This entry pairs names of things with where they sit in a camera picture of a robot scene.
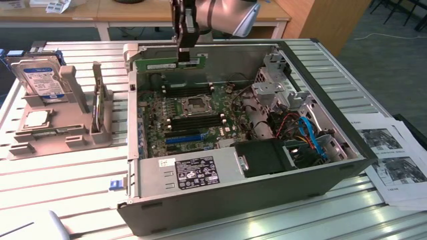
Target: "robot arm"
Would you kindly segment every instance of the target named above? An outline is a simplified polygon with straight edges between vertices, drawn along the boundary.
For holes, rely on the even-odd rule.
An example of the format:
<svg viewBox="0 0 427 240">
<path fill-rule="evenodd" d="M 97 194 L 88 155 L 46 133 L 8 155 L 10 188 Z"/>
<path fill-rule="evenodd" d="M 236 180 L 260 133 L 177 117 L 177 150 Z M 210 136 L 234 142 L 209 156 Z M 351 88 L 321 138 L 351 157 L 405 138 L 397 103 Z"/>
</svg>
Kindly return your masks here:
<svg viewBox="0 0 427 240">
<path fill-rule="evenodd" d="M 177 61 L 189 62 L 189 48 L 210 29 L 245 37 L 260 4 L 256 0 L 170 0 Z"/>
</svg>

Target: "blue cable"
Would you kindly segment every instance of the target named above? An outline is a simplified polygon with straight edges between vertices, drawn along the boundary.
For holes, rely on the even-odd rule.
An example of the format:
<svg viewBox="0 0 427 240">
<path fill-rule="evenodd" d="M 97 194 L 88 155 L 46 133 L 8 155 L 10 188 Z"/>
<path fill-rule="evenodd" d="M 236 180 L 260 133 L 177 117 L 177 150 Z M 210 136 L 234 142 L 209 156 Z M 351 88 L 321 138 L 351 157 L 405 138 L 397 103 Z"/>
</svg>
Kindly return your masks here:
<svg viewBox="0 0 427 240">
<path fill-rule="evenodd" d="M 307 125 L 307 129 L 308 129 L 308 134 L 309 134 L 309 138 L 311 138 L 311 141 L 312 141 L 312 144 L 313 144 L 313 147 L 315 147 L 315 150 L 316 152 L 319 153 L 319 155 L 321 156 L 323 159 L 327 159 L 328 156 L 325 154 L 325 152 L 323 151 L 319 143 L 317 143 L 317 140 L 316 140 L 316 137 L 315 137 L 315 131 L 313 131 L 313 128 L 312 128 L 312 125 L 307 119 L 307 117 L 304 116 L 300 116 L 299 117 L 299 124 L 305 124 Z M 300 131 L 300 134 L 303 136 L 305 136 L 305 133 L 304 133 L 304 128 L 300 126 L 299 127 L 299 131 Z"/>
</svg>

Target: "black cable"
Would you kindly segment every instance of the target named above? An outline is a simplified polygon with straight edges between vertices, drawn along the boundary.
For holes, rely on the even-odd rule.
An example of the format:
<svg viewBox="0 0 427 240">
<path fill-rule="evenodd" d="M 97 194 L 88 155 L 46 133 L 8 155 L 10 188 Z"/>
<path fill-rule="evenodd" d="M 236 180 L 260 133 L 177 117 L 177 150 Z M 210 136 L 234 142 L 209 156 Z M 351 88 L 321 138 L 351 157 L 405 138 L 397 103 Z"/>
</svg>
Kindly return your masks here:
<svg viewBox="0 0 427 240">
<path fill-rule="evenodd" d="M 299 122 L 299 118 L 295 119 L 295 120 L 289 123 L 289 125 L 288 125 L 289 127 L 288 127 L 286 129 L 284 129 L 284 131 L 282 131 L 284 134 L 286 134 L 288 131 L 296 129 L 296 127 L 292 127 L 292 125 L 293 125 L 295 123 L 297 123 L 297 122 Z"/>
<path fill-rule="evenodd" d="M 232 100 L 230 100 L 230 104 L 233 104 L 236 98 L 249 89 L 249 87 L 252 87 L 252 84 L 248 85 L 248 86 L 245 86 L 245 87 L 242 88 L 242 90 L 237 93 L 237 95 L 233 96 L 233 98 L 232 98 Z"/>
<path fill-rule="evenodd" d="M 240 75 L 245 80 L 250 80 L 241 72 L 233 72 L 232 74 L 229 74 L 228 75 L 228 77 L 226 77 L 226 83 L 229 83 L 229 81 L 230 81 L 230 79 L 232 79 L 232 77 L 234 76 L 234 75 Z"/>
<path fill-rule="evenodd" d="M 13 233 L 14 231 L 17 231 L 17 230 L 20 230 L 20 229 L 22 229 L 22 228 L 25 228 L 25 227 L 28 227 L 30 224 L 33 224 L 34 222 L 29 222 L 29 223 L 26 223 L 25 225 L 22 225 L 22 226 L 20 226 L 20 227 L 17 227 L 17 228 L 14 228 L 14 229 L 12 229 L 12 230 L 9 230 L 9 231 L 6 231 L 6 232 L 4 232 L 4 233 L 1 233 L 0 234 L 0 238 L 2 237 L 2 236 L 5 236 L 5 235 L 8 235 L 8 234 L 10 234 L 10 233 Z"/>
<path fill-rule="evenodd" d="M 250 106 L 250 105 L 242 105 L 242 107 L 241 107 L 242 111 L 246 110 L 246 107 L 249 107 L 250 110 L 252 110 L 253 112 L 256 112 L 256 108 L 254 108 L 253 106 Z"/>
<path fill-rule="evenodd" d="M 297 128 L 300 128 L 300 127 L 304 127 L 304 126 L 296 125 L 296 126 L 293 126 L 293 127 L 289 127 L 288 129 L 284 130 L 284 133 L 286 133 L 286 132 L 289 132 L 291 130 L 297 129 Z"/>
<path fill-rule="evenodd" d="M 144 30 L 145 30 L 145 27 L 142 27 L 142 28 L 141 28 L 141 31 L 140 31 L 140 34 L 138 34 L 137 36 L 134 36 L 133 34 L 128 33 L 128 31 L 124 30 L 124 29 L 126 29 L 126 28 L 124 28 L 124 29 L 122 29 L 121 27 L 117 27 L 117 28 L 118 28 L 118 30 L 120 30 L 124 34 L 132 36 L 134 40 L 138 39 L 138 37 L 142 35 Z"/>
<path fill-rule="evenodd" d="M 319 133 L 317 125 L 315 125 L 315 123 L 308 118 L 307 118 L 307 120 L 308 120 L 308 122 L 311 124 L 313 135 L 317 136 L 317 133 Z"/>
<path fill-rule="evenodd" d="M 260 125 L 260 123 L 264 123 L 264 124 L 269 127 L 266 121 L 258 121 L 258 122 L 254 124 L 254 126 L 248 130 L 248 132 L 252 131 L 252 130 L 256 128 L 256 126 Z"/>
</svg>

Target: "hard drive label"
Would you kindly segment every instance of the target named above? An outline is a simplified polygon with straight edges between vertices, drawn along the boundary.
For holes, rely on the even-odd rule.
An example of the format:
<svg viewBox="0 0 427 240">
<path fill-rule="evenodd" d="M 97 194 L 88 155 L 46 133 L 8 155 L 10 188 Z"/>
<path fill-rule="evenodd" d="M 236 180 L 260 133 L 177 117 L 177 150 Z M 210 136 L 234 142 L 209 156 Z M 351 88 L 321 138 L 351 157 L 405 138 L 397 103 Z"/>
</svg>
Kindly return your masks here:
<svg viewBox="0 0 427 240">
<path fill-rule="evenodd" d="M 174 162 L 178 189 L 192 189 L 220 183 L 213 157 L 205 156 Z"/>
<path fill-rule="evenodd" d="M 29 85 L 41 96 L 45 103 L 61 102 L 64 90 L 61 84 L 54 80 L 54 72 L 50 67 L 25 68 L 24 74 Z"/>
</svg>

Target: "paper sheet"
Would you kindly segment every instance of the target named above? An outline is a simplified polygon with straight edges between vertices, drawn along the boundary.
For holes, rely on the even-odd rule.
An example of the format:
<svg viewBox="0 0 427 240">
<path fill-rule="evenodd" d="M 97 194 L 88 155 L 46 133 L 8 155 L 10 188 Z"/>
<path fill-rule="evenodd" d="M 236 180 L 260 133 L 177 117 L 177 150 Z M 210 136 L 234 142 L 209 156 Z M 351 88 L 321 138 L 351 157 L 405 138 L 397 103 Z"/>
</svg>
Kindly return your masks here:
<svg viewBox="0 0 427 240">
<path fill-rule="evenodd" d="M 25 8 L 24 0 L 0 1 L 0 9 L 2 10 L 24 9 L 24 8 Z"/>
<path fill-rule="evenodd" d="M 61 14 L 69 7 L 72 0 L 60 0 L 58 2 L 49 2 L 45 7 L 48 14 Z"/>
<path fill-rule="evenodd" d="M 427 154 L 404 124 L 377 113 L 345 117 L 377 156 L 365 174 L 385 202 L 427 198 Z M 417 201 L 404 205 L 415 203 L 416 207 L 424 205 Z"/>
</svg>

